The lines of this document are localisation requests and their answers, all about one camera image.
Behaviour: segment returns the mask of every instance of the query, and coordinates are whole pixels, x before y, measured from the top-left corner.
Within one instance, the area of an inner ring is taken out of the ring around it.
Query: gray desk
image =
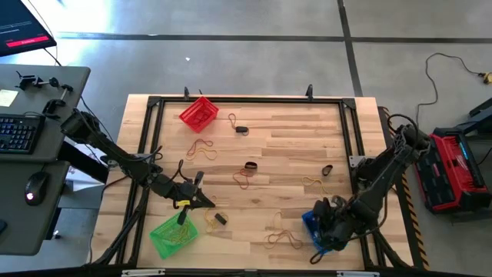
[[[43,85],[42,88],[29,86],[25,91],[15,86],[19,84],[17,72],[22,75],[38,75],[43,81],[48,81],[51,77],[57,78],[60,85],[67,84],[74,88],[74,91],[64,97],[67,103],[65,107],[57,109],[56,113],[60,116],[71,114],[72,108],[76,107],[85,83],[91,70],[86,67],[71,66],[42,66],[42,65],[0,65],[0,89],[18,91],[17,97],[10,107],[0,107],[0,113],[4,114],[23,114],[24,112],[41,113],[46,102],[51,99],[60,99],[63,93],[62,88],[53,88],[50,85]],[[56,160],[58,152],[62,146],[63,138],[60,133],[59,123],[47,119],[43,128],[43,135],[39,138],[32,155],[26,160],[25,155],[2,154],[2,161],[23,161],[23,162],[52,162]]]
[[[15,71],[19,71],[22,75],[39,75],[43,81],[55,77],[60,84],[71,85],[74,91],[71,95],[67,94],[64,99],[67,106],[57,110],[57,114],[66,117],[78,104],[90,69],[0,65],[0,89],[18,91],[12,105],[0,107],[0,113],[42,112],[48,100],[58,99],[63,93],[62,90],[49,85],[42,88],[29,87],[26,91],[22,91],[15,87],[19,83]],[[58,220],[60,211],[58,201],[70,164],[83,172],[87,172],[83,168],[87,165],[92,168],[99,167],[100,173],[105,173],[107,177],[104,166],[64,142],[64,137],[60,132],[59,123],[46,119],[33,155],[0,155],[0,219],[8,224],[7,229],[0,234],[0,255],[35,255],[39,251],[43,240]],[[29,176],[40,171],[45,163],[44,171],[50,175],[45,200],[38,206],[29,206],[24,200],[25,185]]]

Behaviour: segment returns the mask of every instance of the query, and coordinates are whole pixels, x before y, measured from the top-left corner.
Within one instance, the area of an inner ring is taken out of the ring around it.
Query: desk
[[[137,152],[142,122],[149,95],[129,95],[122,120],[118,145],[127,152]],[[366,155],[376,156],[385,150],[376,101],[356,98],[360,128]],[[200,235],[174,256],[161,260],[148,233],[165,222],[177,211],[171,201],[151,193],[143,228],[138,267],[202,268],[202,269],[362,269],[361,247],[350,242],[342,252],[326,255],[316,265],[309,258],[316,252],[304,230],[301,214],[312,209],[321,198],[320,187],[304,187],[303,176],[320,178],[321,168],[334,166],[324,179],[324,186],[332,195],[348,198],[351,186],[348,179],[347,158],[341,134],[337,107],[311,104],[254,104],[218,103],[218,117],[200,134],[194,133],[178,115],[189,106],[167,102],[158,145],[163,145],[163,159],[157,163],[164,174],[172,175],[178,161],[196,139],[211,139],[218,151],[214,161],[202,154],[184,162],[184,175],[194,177],[198,170],[204,175],[203,191],[215,195],[217,211],[229,216],[226,226],[207,234],[204,209],[189,212]],[[248,136],[236,134],[228,120],[235,113],[237,125],[250,129]],[[150,126],[154,126],[155,116]],[[239,188],[232,174],[247,161],[258,163],[258,173],[250,179],[247,190]],[[110,172],[108,181],[122,177]],[[92,239],[94,259],[97,259],[118,234],[123,222],[129,180],[107,189],[102,200],[95,234]],[[282,212],[281,224],[291,230],[304,246],[294,250],[284,239],[272,250],[263,246],[264,237],[279,227],[272,222],[275,213]],[[387,240],[407,263],[412,263],[398,198],[390,193],[388,217],[382,230]],[[125,255],[131,251],[130,233]],[[370,240],[371,257],[375,260]]]
[[[18,91],[12,105],[0,107],[0,113],[42,112],[48,100],[60,98],[62,95],[60,89],[49,85],[42,88],[29,86],[25,91],[16,88],[19,84],[16,71],[23,75],[38,75],[43,81],[55,77],[60,85],[71,85],[74,91],[67,93],[64,99],[67,106],[57,110],[64,118],[77,106],[90,69],[69,66],[0,65],[0,89]],[[50,227],[55,227],[59,215],[57,204],[70,164],[84,172],[90,172],[84,165],[94,166],[98,172],[97,179],[105,180],[106,168],[76,151],[73,146],[64,142],[64,138],[59,123],[46,119],[32,155],[0,155],[0,219],[8,224],[7,229],[0,235],[0,254],[34,255],[39,251]],[[50,174],[45,200],[38,206],[29,206],[24,200],[25,185],[29,176],[40,171],[45,162],[49,163],[44,170]]]

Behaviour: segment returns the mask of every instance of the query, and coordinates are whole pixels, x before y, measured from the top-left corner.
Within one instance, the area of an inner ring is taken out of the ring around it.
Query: computer mouse
[[[46,172],[36,172],[29,177],[25,185],[24,199],[28,205],[39,205],[46,196],[46,187],[48,187],[49,174]]]

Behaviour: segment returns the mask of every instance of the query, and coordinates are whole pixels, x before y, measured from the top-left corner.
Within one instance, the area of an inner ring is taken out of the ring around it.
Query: green basket
[[[166,259],[175,254],[198,236],[198,231],[189,217],[186,217],[183,225],[179,225],[178,216],[179,213],[149,234],[161,259]]]

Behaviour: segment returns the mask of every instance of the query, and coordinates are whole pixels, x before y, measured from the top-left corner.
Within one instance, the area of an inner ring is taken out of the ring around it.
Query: blue basket
[[[313,239],[314,247],[316,247],[318,251],[323,250],[323,247],[321,247],[321,245],[319,244],[320,234],[317,233],[317,223],[316,220],[314,220],[313,211],[304,213],[302,215],[302,222],[304,222],[304,226],[306,226],[307,230],[309,231],[309,235],[311,235],[311,238]],[[331,251],[332,250],[325,249],[321,254],[324,255]]]

